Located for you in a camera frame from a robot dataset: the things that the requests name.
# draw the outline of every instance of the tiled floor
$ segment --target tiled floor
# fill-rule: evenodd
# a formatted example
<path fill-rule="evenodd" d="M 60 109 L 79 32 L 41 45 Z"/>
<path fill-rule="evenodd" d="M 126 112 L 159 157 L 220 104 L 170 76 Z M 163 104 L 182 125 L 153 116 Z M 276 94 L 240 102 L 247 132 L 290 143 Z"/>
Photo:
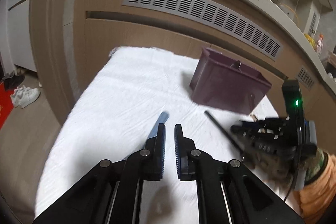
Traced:
<path fill-rule="evenodd" d="M 38 87 L 34 73 L 23 82 Z M 44 163 L 59 133 L 43 88 L 40 97 L 24 109 L 14 108 L 0 130 L 0 191 L 24 223 L 34 220 L 35 195 Z"/>

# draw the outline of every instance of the black cable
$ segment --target black cable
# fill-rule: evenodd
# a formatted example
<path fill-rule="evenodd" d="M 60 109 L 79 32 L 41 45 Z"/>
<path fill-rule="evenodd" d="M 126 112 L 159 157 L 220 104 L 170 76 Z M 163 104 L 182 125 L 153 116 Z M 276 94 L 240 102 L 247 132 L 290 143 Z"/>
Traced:
<path fill-rule="evenodd" d="M 291 183 L 291 185 L 290 185 L 290 187 L 288 189 L 288 192 L 287 192 L 285 198 L 283 199 L 284 202 L 287 200 L 289 194 L 291 193 L 291 191 L 295 187 L 295 184 L 296 184 L 296 181 L 297 181 L 297 176 L 298 176 L 298 173 L 299 173 L 300 158 L 301 158 L 301 148 L 299 148 L 298 161 L 297 161 L 296 169 L 295 169 L 295 172 L 294 172 L 293 180 L 292 180 L 292 183 Z"/>

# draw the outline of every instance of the air vent grille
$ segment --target air vent grille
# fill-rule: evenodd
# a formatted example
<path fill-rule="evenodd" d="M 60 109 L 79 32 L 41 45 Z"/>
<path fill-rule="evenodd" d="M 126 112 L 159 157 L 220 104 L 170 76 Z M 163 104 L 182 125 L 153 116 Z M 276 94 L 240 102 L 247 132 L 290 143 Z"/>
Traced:
<path fill-rule="evenodd" d="M 311 20 L 309 31 L 308 31 L 308 35 L 310 35 L 311 37 L 313 36 L 313 34 L 315 34 L 316 18 L 317 18 L 317 15 L 315 13 L 313 13 L 313 18 Z"/>
<path fill-rule="evenodd" d="M 283 47 L 258 25 L 211 0 L 124 0 L 123 5 L 158 10 L 200 22 L 236 37 L 273 60 Z"/>
<path fill-rule="evenodd" d="M 305 67 L 301 67 L 295 78 L 298 79 L 307 89 L 311 89 L 315 83 Z"/>

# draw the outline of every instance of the wooden panel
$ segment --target wooden panel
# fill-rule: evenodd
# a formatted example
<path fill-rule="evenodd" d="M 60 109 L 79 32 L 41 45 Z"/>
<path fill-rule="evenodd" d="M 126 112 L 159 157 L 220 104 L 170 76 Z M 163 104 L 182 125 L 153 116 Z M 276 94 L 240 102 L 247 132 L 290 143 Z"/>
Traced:
<path fill-rule="evenodd" d="M 250 60 L 247 60 L 245 58 L 242 58 L 238 54 L 235 54 L 233 52 L 230 52 L 228 50 L 225 50 L 223 48 L 220 48 L 216 45 L 211 45 L 211 48 L 214 50 L 217 50 L 219 52 L 224 53 L 226 56 L 230 58 L 234 58 L 236 60 L 240 60 L 242 63 L 249 65 L 253 68 L 256 68 L 258 71 L 262 73 L 262 75 L 272 84 L 271 89 L 267 93 L 267 97 L 271 101 L 273 107 L 277 111 L 278 115 L 280 117 L 286 117 L 286 107 L 285 107 L 285 100 L 282 96 L 282 90 L 281 86 L 283 84 L 283 80 L 274 75 L 273 73 L 269 72 L 268 70 L 264 69 L 263 67 L 260 67 L 256 65 L 255 63 L 251 62 Z"/>
<path fill-rule="evenodd" d="M 30 0 L 29 31 L 35 64 L 60 124 L 75 104 L 64 54 L 63 11 L 64 0 Z"/>
<path fill-rule="evenodd" d="M 305 110 L 305 113 L 307 113 L 308 111 L 311 110 L 313 105 L 320 98 L 321 91 L 324 90 L 324 87 L 317 80 L 315 80 L 315 84 L 310 90 L 308 90 L 301 83 L 300 83 L 300 89 L 301 89 L 301 94 L 302 94 L 304 110 Z"/>
<path fill-rule="evenodd" d="M 318 146 L 336 154 L 336 102 L 325 89 L 321 89 L 320 94 L 311 110 L 306 112 L 306 119 L 315 122 Z"/>
<path fill-rule="evenodd" d="M 199 58 L 210 44 L 176 32 L 130 22 L 85 20 L 85 84 L 88 85 L 107 63 L 109 52 L 120 46 L 158 47 L 178 55 Z"/>
<path fill-rule="evenodd" d="M 251 61 L 255 62 L 256 58 L 262 60 L 263 62 L 266 62 L 271 66 L 275 67 L 289 78 L 294 78 L 295 75 L 300 71 L 302 65 L 304 65 L 306 69 L 313 75 L 317 75 L 316 69 L 311 63 L 311 61 L 308 59 L 308 57 L 305 55 L 302 49 L 299 48 L 297 43 L 292 40 L 291 37 L 289 37 L 282 29 L 280 29 L 278 25 L 273 23 L 263 14 L 256 11 L 254 8 L 242 2 L 241 0 L 212 0 L 212 1 L 222 4 L 238 12 L 239 14 L 245 16 L 254 23 L 258 24 L 261 28 L 269 32 L 277 40 L 279 40 L 283 44 L 283 52 L 281 53 L 280 57 L 277 59 L 276 62 L 274 62 L 273 60 L 271 60 L 258 50 L 247 45 L 246 43 L 209 26 L 159 11 L 142 9 L 137 7 L 122 6 L 121 5 L 122 1 L 123 0 L 76 0 L 75 2 L 74 53 L 77 63 L 78 82 L 82 89 L 84 88 L 84 86 L 81 85 L 82 83 L 81 77 L 85 72 L 82 70 L 83 67 L 80 64 L 84 62 L 85 55 L 83 52 L 83 48 L 80 46 L 80 44 L 84 40 L 84 21 L 86 17 L 86 11 L 91 10 L 134 14 L 165 20 L 167 22 L 192 28 L 194 30 L 211 35 L 212 37 L 217 39 L 217 42 L 214 43 L 213 41 L 210 40 L 206 40 L 206 42 L 216 44 L 220 47 L 228 49 L 229 51 L 238 53 L 238 51 L 235 50 L 238 48 L 244 50 L 245 52 L 249 52 L 252 56 Z M 304 97 L 308 102 L 310 97 L 310 91 L 305 90 L 303 91 L 303 93 Z"/>

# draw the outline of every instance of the orange sleeve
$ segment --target orange sleeve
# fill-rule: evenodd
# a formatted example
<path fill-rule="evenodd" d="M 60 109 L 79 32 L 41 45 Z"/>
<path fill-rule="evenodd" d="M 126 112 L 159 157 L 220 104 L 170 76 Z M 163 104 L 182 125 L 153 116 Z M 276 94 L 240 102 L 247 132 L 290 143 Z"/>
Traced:
<path fill-rule="evenodd" d="M 317 223 L 336 194 L 336 157 L 328 156 L 322 175 L 300 191 L 302 216 L 306 224 Z"/>

